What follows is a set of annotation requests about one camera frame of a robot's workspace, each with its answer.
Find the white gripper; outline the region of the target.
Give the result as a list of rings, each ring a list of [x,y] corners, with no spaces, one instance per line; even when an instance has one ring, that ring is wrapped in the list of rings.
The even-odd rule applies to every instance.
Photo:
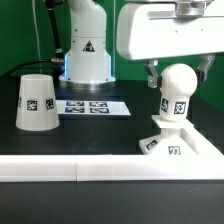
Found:
[[[175,0],[129,2],[118,16],[117,51],[129,60],[147,59],[150,88],[162,84],[156,59],[204,54],[196,69],[204,82],[215,61],[209,53],[224,52],[224,0],[210,0],[201,16],[179,15],[177,5]]]

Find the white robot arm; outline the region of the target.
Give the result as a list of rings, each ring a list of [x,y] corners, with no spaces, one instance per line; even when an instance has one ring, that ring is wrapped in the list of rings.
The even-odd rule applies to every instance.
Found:
[[[151,70],[161,58],[200,55],[206,74],[214,55],[224,52],[224,0],[125,0],[116,29],[116,50],[144,60]],[[61,80],[74,86],[111,83],[104,9],[93,0],[68,0],[71,45]]]

